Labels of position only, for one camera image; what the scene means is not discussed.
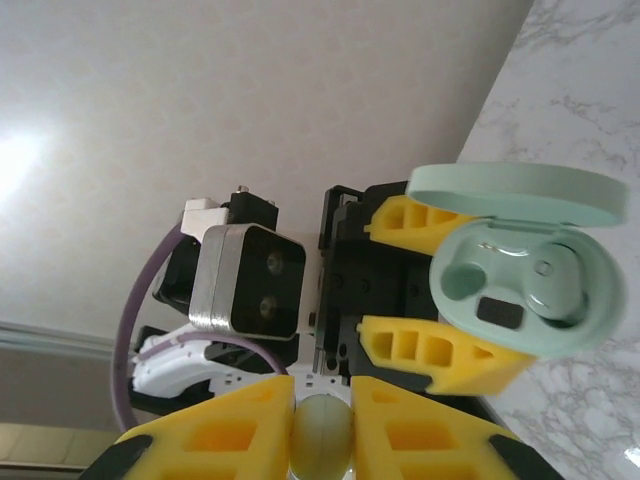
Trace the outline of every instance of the yellow foam pad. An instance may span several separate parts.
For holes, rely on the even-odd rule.
[[[353,377],[358,480],[517,480],[488,443],[517,437],[371,377]]]
[[[371,363],[429,375],[432,394],[495,395],[536,360],[428,320],[365,316],[358,331]]]
[[[374,242],[433,256],[447,235],[473,219],[398,195],[385,200],[365,230]]]
[[[289,470],[294,379],[278,376],[125,433],[153,444],[127,480],[283,480]]]

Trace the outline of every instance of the white wall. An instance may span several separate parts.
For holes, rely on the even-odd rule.
[[[35,152],[0,192],[0,322],[112,338],[190,197],[248,185],[315,232],[333,185],[455,161],[531,3],[2,2],[0,148]]]

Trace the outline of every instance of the earbud case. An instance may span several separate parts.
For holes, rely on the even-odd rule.
[[[602,245],[575,227],[623,222],[628,197],[623,183],[555,165],[427,165],[414,170],[407,195],[479,217],[446,237],[431,263],[435,304],[460,330],[513,350],[555,357],[599,344],[622,318],[620,268]],[[532,255],[548,245],[570,249],[579,271],[563,272],[557,265],[553,271],[546,261],[537,262]],[[575,301],[576,288],[583,301],[567,318],[545,318],[527,304],[539,296],[541,305],[562,307],[563,301]],[[563,297],[570,293],[571,298]]]

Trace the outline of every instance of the white marble surface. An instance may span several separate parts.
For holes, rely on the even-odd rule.
[[[640,2],[537,1],[461,155],[579,167],[631,187],[627,224],[589,231],[624,270],[621,327],[490,399],[567,480],[640,479],[639,52]]]

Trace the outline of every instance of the open case lid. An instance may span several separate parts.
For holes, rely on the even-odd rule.
[[[407,195],[475,217],[601,227],[624,221],[628,190],[576,168],[492,162],[416,168]]]

